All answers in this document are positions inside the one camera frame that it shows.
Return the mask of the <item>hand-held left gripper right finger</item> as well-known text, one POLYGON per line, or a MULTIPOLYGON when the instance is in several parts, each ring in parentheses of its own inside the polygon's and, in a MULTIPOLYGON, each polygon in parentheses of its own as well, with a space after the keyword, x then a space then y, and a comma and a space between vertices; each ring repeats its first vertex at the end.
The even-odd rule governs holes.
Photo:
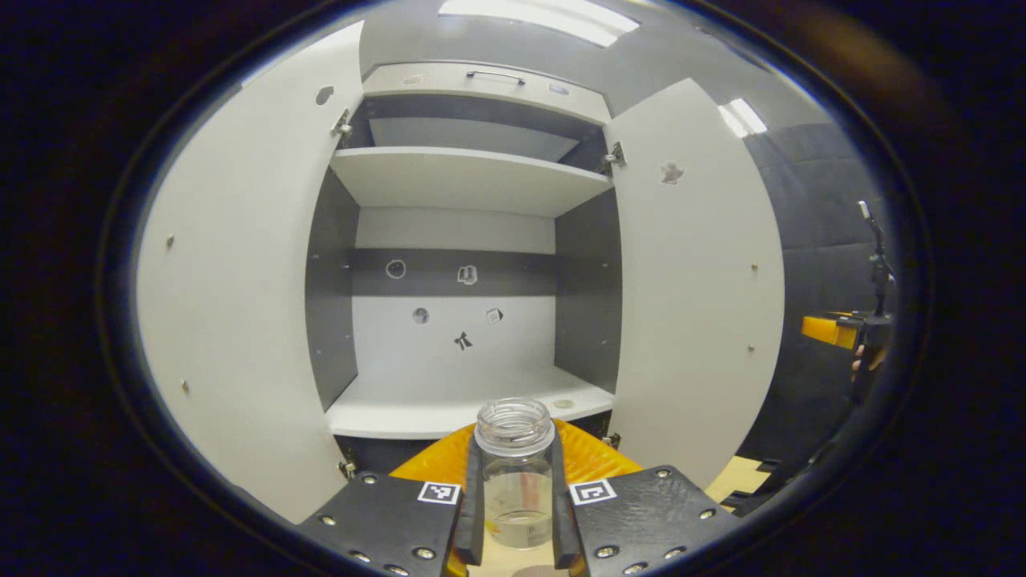
POLYGON ((739 529, 676 467, 641 467, 567 422, 555 430, 553 545, 569 575, 685 576, 739 529))

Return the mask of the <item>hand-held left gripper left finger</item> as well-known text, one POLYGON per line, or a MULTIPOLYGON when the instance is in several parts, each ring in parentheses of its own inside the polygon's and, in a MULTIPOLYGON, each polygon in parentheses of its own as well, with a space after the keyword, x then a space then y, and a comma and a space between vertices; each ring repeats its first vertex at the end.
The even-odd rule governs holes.
POLYGON ((481 471, 466 425, 391 471, 353 475, 297 530, 341 576, 466 576, 483 559, 481 471))

